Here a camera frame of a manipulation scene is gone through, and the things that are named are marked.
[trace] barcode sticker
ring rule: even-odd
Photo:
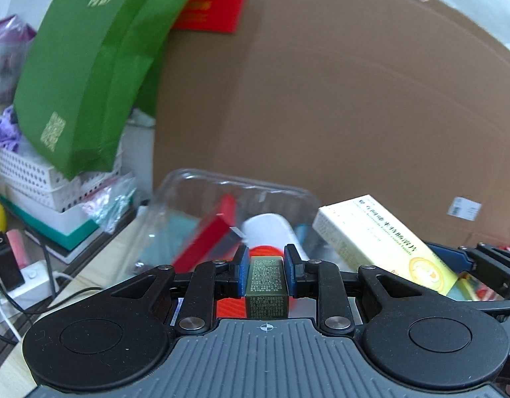
[[[465,199],[465,197],[455,197],[450,205],[448,215],[458,217],[464,220],[474,221],[480,212],[481,203]]]

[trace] ribbed gray surface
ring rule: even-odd
[[[222,320],[183,337],[166,362],[136,383],[91,398],[429,398],[382,377],[352,340],[321,335],[308,319]],[[491,386],[449,397],[497,398]],[[39,387],[30,398],[83,398]]]

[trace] white power strip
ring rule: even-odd
[[[12,297],[21,308],[30,308],[32,305],[37,304],[51,295],[47,266],[44,260],[39,260],[39,262],[35,262],[23,268],[21,274],[25,279],[25,284],[8,292],[10,297]],[[2,310],[8,318],[18,313],[1,292],[0,301]],[[4,319],[0,314],[0,323],[2,321],[4,321]]]

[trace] black power adapter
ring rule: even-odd
[[[25,284],[8,237],[2,232],[0,232],[0,279],[8,292]]]

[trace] dark green box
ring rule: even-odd
[[[280,256],[251,258],[246,287],[248,319],[288,318],[288,289]]]

